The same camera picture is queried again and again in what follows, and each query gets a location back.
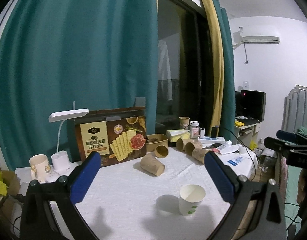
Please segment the kraft paper cup right front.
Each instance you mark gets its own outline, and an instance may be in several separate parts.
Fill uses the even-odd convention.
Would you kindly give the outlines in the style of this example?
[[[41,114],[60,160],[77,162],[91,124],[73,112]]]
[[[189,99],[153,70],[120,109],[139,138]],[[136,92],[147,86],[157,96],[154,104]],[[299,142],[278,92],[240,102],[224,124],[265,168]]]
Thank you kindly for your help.
[[[199,161],[200,163],[205,163],[205,155],[209,152],[209,149],[196,148],[192,151],[192,157]]]

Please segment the black computer monitor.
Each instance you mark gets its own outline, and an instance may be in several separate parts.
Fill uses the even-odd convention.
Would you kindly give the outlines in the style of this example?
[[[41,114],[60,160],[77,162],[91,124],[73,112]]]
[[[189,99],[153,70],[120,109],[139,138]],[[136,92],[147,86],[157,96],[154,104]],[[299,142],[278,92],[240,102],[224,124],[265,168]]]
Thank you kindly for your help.
[[[241,90],[235,92],[236,118],[264,121],[266,107],[266,93],[257,90]]]

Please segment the white paper cup green print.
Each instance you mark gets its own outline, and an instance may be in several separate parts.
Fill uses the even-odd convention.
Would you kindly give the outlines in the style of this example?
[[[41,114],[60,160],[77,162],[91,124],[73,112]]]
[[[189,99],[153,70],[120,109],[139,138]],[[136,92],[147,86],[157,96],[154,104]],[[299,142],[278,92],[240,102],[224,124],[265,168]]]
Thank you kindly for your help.
[[[206,196],[205,189],[194,184],[182,186],[179,194],[179,211],[183,216],[193,215]]]

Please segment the white desk lamp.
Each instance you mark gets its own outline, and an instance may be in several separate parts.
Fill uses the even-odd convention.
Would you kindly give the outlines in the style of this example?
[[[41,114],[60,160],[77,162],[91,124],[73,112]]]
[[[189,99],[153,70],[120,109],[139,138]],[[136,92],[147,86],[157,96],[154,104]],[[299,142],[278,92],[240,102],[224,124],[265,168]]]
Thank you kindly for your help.
[[[52,168],[58,176],[69,175],[73,168],[76,166],[70,160],[70,156],[67,148],[62,145],[62,139],[64,139],[64,127],[69,121],[73,121],[77,118],[82,118],[89,113],[88,108],[79,108],[65,111],[53,112],[49,115],[50,123],[58,123],[57,142],[55,153],[51,156]]]

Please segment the blue white card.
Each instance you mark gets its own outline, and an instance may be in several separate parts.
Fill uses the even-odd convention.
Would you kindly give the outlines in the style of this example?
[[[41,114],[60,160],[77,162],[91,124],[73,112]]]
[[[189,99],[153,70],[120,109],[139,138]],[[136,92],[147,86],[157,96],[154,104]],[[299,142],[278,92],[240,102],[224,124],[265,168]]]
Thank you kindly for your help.
[[[244,159],[245,159],[244,157],[239,156],[239,157],[237,157],[237,158],[230,159],[230,160],[228,160],[227,162],[228,162],[229,164],[231,164],[232,166],[237,166],[237,165],[239,165]]]

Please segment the white knit tablecloth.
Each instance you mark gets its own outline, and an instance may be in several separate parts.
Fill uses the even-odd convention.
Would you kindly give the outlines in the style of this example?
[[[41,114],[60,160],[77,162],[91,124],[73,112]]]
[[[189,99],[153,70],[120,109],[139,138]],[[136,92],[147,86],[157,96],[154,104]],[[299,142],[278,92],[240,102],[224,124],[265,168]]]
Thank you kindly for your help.
[[[100,239],[207,239],[229,204],[204,165],[175,149],[161,159],[162,175],[144,171],[139,159],[103,167],[77,204]],[[181,187],[200,185],[206,195],[191,216],[179,212]]]

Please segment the teal curtain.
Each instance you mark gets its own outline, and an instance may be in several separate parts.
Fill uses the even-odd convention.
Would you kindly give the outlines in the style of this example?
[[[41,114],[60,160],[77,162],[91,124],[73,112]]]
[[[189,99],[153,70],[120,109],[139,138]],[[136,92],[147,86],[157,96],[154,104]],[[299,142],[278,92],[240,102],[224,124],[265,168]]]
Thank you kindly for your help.
[[[234,121],[236,113],[236,99],[234,88],[234,56],[232,36],[226,9],[220,6],[218,0],[212,0],[220,27],[222,49],[224,57],[224,90],[222,94],[222,109],[219,135],[227,141],[234,142]]]
[[[9,169],[56,150],[53,112],[146,100],[155,129],[156,0],[18,0],[0,38],[0,150]],[[73,124],[62,145],[79,152]]]

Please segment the grey padded headboard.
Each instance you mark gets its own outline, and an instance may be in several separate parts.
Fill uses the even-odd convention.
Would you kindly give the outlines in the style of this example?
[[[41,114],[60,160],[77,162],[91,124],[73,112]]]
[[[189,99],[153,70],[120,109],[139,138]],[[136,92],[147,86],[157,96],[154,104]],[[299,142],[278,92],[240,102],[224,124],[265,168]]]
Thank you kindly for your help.
[[[282,130],[295,133],[307,128],[307,87],[296,85],[285,97]]]

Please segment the kraft paper cup by bowl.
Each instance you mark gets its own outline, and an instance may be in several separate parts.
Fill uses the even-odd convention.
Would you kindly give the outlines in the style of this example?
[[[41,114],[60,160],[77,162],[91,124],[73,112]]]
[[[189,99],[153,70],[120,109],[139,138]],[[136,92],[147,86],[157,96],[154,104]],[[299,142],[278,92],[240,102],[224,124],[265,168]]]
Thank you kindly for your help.
[[[166,145],[158,145],[155,148],[155,156],[158,158],[165,158],[169,154],[168,146]]]

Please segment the teal curtain right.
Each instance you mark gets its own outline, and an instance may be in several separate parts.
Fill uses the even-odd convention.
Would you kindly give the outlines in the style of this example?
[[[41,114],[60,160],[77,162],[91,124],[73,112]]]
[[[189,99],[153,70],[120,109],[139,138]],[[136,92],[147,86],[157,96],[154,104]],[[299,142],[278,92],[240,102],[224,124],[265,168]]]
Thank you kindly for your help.
[[[220,27],[222,49],[224,57],[224,90],[222,94],[222,109],[219,135],[227,141],[234,142],[234,121],[236,113],[236,99],[234,88],[234,56],[232,36],[226,9],[220,6],[218,0],[212,0]]]

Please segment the kraft paper cup middle right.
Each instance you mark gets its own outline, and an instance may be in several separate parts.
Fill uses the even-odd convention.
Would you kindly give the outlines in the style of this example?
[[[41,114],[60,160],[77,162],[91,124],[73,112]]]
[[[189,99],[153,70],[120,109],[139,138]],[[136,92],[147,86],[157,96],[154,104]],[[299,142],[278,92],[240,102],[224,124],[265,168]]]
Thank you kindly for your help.
[[[202,149],[202,144],[199,141],[187,142],[185,145],[185,153],[192,155],[193,150]]]

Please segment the cream ceramic mug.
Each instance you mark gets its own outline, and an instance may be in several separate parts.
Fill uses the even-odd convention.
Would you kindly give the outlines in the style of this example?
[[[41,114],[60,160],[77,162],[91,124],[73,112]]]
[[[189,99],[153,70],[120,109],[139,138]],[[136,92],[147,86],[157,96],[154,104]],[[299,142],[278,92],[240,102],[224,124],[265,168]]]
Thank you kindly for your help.
[[[51,172],[48,157],[45,154],[34,155],[29,159],[29,164],[31,167],[30,176],[32,180],[36,179],[40,183],[45,182]]]

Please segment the teal curtain left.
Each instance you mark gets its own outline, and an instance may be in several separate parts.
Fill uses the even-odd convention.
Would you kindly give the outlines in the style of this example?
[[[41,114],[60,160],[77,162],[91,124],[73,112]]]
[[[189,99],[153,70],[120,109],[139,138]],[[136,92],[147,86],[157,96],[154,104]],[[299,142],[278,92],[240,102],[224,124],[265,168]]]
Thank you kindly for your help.
[[[56,150],[53,112],[146,100],[155,129],[156,0],[18,0],[0,38],[0,150],[9,169]],[[62,145],[79,152],[73,124]]]

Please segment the yellow curtain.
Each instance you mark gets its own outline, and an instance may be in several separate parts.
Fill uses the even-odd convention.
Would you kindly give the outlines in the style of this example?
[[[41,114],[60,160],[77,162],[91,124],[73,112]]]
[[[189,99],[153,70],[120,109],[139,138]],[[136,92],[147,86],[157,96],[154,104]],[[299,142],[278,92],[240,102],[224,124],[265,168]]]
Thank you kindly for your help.
[[[224,92],[224,51],[218,15],[213,0],[201,1],[206,12],[212,44],[214,96],[213,114],[209,129],[211,132],[212,127],[219,126],[221,121],[222,97]]]

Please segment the kraft paper cup back right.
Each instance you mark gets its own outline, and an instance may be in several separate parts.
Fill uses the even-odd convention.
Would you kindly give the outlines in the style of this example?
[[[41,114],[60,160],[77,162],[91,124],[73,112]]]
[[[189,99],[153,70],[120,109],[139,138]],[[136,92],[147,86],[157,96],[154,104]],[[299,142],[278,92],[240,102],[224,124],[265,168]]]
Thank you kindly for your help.
[[[183,139],[183,138],[179,138],[176,142],[176,148],[178,151],[182,152],[185,150],[185,146],[187,143],[189,142],[193,142],[192,139]]]

